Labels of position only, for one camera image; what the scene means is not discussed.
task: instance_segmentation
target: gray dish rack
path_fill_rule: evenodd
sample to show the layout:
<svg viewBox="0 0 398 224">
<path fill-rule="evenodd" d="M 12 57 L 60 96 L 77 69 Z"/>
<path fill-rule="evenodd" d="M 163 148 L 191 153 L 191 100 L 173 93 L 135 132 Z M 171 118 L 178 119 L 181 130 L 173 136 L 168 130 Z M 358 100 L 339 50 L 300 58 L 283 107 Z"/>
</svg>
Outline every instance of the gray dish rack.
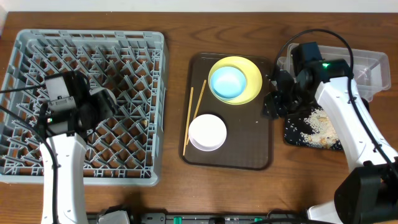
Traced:
<svg viewBox="0 0 398 224">
<path fill-rule="evenodd" d="M 159 32 L 22 30 L 18 33 L 2 90 L 40 85 L 44 77 L 79 70 L 91 89 L 103 86 L 119 110 L 89 139 L 84 161 L 88 185 L 158 183 L 164 140 L 164 101 L 169 53 Z M 31 125 L 44 88 L 0 95 L 0 103 Z M 42 183 L 39 142 L 0 111 L 0 182 Z"/>
</svg>

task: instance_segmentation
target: plastic container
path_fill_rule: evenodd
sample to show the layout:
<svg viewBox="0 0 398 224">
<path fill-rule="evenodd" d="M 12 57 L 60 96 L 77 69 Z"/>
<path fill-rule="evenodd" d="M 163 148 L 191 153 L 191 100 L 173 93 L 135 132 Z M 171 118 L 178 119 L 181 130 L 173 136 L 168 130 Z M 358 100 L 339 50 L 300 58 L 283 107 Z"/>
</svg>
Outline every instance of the plastic container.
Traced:
<svg viewBox="0 0 398 224">
<path fill-rule="evenodd" d="M 281 69 L 288 71 L 295 77 L 293 61 L 290 51 L 298 44 L 290 44 L 287 49 L 288 57 L 278 59 Z M 349 53 L 343 47 L 319 46 L 325 60 L 343 58 L 349 65 Z M 358 85 L 359 95 L 367 101 L 372 101 L 373 95 L 388 90 L 391 87 L 391 76 L 388 56 L 381 52 L 353 49 L 354 54 L 354 79 Z"/>
<path fill-rule="evenodd" d="M 159 32 L 22 30 L 2 90 L 43 84 L 68 70 L 88 75 L 91 89 L 110 89 L 120 106 L 89 138 L 84 183 L 155 185 L 160 179 L 164 100 L 169 53 Z M 26 90 L 1 94 L 0 103 L 34 125 L 48 94 Z M 39 142 L 0 112 L 0 181 L 42 183 Z"/>
</svg>

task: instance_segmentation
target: chopsticks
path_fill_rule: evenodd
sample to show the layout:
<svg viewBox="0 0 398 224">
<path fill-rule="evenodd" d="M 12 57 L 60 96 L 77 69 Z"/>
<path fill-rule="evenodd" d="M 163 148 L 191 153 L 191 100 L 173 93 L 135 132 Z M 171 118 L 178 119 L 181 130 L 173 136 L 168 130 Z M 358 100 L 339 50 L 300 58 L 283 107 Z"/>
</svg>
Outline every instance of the chopsticks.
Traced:
<svg viewBox="0 0 398 224">
<path fill-rule="evenodd" d="M 187 145 L 185 143 L 187 141 L 187 136 L 188 136 L 189 117 L 191 115 L 191 105 L 192 105 L 192 95 L 193 95 L 193 87 L 191 87 L 191 94 L 190 94 L 190 97 L 189 97 L 188 114 L 187 114 L 187 125 L 185 127 L 184 150 L 182 152 L 182 156 L 185 156 L 185 148 L 187 147 Z"/>
<path fill-rule="evenodd" d="M 199 110 L 199 105 L 200 105 L 200 102 L 201 102 L 201 97 L 203 96 L 203 92 L 205 91 L 205 87 L 206 87 L 206 80 L 203 81 L 203 86 L 201 87 L 200 96 L 199 96 L 199 100 L 198 100 L 198 103 L 197 103 L 197 108 L 195 109 L 195 113 L 193 114 L 192 121 L 197 117 L 198 110 Z"/>
</svg>

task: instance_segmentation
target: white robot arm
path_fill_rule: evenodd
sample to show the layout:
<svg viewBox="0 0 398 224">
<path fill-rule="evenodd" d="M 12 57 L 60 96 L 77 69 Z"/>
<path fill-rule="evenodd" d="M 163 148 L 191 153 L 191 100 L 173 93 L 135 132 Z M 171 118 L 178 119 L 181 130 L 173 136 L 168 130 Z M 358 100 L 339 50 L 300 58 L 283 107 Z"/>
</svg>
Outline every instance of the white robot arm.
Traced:
<svg viewBox="0 0 398 224">
<path fill-rule="evenodd" d="M 366 134 L 362 124 L 349 103 L 347 91 L 348 77 L 332 78 L 330 82 L 319 84 L 315 99 L 326 111 L 336 133 L 340 139 L 346 154 L 349 171 L 356 167 L 362 167 L 365 162 L 370 161 L 374 165 L 385 164 L 379 152 L 375 150 L 374 144 Z M 351 81 L 353 94 L 358 96 L 355 103 L 361 112 L 368 128 L 373 136 L 382 144 L 382 148 L 391 161 L 398 156 L 395 149 L 391 148 L 374 124 L 368 110 L 359 97 L 356 82 Z M 308 218 L 332 223 L 343 223 L 336 211 L 334 201 L 316 205 L 308 209 Z"/>
<path fill-rule="evenodd" d="M 322 29 L 306 30 L 291 40 L 313 31 L 342 40 L 350 52 L 351 66 L 342 58 L 324 60 L 316 42 L 299 44 L 291 50 L 296 81 L 285 70 L 274 72 L 271 80 L 277 90 L 264 100 L 264 114 L 270 119 L 307 114 L 321 106 L 346 154 L 350 174 L 336 190 L 334 201 L 308 209 L 307 215 L 311 220 L 345 224 L 396 220 L 398 153 L 377 129 L 360 98 L 352 80 L 353 54 L 346 41 Z"/>
<path fill-rule="evenodd" d="M 44 206 L 42 224 L 54 223 L 53 198 L 56 197 L 56 221 L 62 224 L 88 224 L 83 185 L 83 163 L 86 154 L 87 131 L 111 117 L 116 99 L 105 88 L 90 91 L 88 80 L 80 72 L 68 72 L 45 78 L 51 114 L 47 105 L 40 109 L 37 122 L 39 134 L 50 146 L 55 161 L 45 144 L 40 145 L 44 165 Z M 57 168 L 54 188 L 53 168 Z M 99 224 L 129 224 L 125 211 L 107 213 L 99 217 Z"/>
</svg>

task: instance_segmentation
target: black mat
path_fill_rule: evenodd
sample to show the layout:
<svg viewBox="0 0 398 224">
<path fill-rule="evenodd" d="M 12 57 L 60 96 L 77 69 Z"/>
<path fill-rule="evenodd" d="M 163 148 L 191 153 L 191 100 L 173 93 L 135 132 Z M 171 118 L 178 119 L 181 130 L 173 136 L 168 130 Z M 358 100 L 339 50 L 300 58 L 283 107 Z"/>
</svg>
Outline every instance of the black mat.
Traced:
<svg viewBox="0 0 398 224">
<path fill-rule="evenodd" d="M 221 58 L 232 55 L 198 54 L 190 63 L 188 81 L 188 95 L 184 121 L 187 120 L 189 94 L 191 86 L 194 88 L 190 122 L 192 121 L 203 81 L 207 80 L 211 67 Z M 203 152 L 191 143 L 187 145 L 185 156 L 182 156 L 185 134 L 180 137 L 179 153 L 189 164 L 203 166 L 230 167 L 238 169 L 265 169 L 272 162 L 273 126 L 272 121 L 262 116 L 262 104 L 265 95 L 269 92 L 268 80 L 265 74 L 271 72 L 272 63 L 262 57 L 242 56 L 254 62 L 263 76 L 262 90 L 255 99 L 243 105 L 229 105 L 218 100 L 210 91 L 208 83 L 203 93 L 197 116 L 214 114 L 221 118 L 227 127 L 225 143 L 217 150 Z"/>
<path fill-rule="evenodd" d="M 305 147 L 315 147 L 313 144 L 309 144 L 304 141 L 301 133 L 305 134 L 315 134 L 314 130 L 311 128 L 309 124 L 307 124 L 304 119 L 308 118 L 311 115 L 311 112 L 315 110 L 322 110 L 322 107 L 319 105 L 313 105 L 311 110 L 308 113 L 301 114 L 290 114 L 287 115 L 284 121 L 284 139 L 287 144 L 295 145 L 295 146 L 305 146 Z M 342 151 L 343 146 L 340 143 L 340 140 L 337 140 L 331 147 L 315 147 L 320 149 L 331 149 L 335 151 Z"/>
</svg>

